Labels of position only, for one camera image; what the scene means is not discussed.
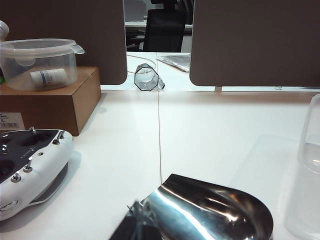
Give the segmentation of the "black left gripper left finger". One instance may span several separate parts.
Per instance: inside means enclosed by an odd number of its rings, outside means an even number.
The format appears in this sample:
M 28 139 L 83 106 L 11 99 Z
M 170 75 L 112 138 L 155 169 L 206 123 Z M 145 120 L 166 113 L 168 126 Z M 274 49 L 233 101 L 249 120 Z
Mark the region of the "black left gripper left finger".
M 135 201 L 128 206 L 128 212 L 115 229 L 110 240 L 142 240 L 144 213 L 142 204 Z

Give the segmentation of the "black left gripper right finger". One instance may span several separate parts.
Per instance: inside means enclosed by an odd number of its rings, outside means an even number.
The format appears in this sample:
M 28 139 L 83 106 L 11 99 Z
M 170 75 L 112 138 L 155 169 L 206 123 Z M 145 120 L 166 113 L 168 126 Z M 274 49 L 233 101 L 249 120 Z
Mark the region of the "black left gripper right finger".
M 141 221 L 141 240 L 162 240 L 162 235 L 152 214 L 144 214 Z

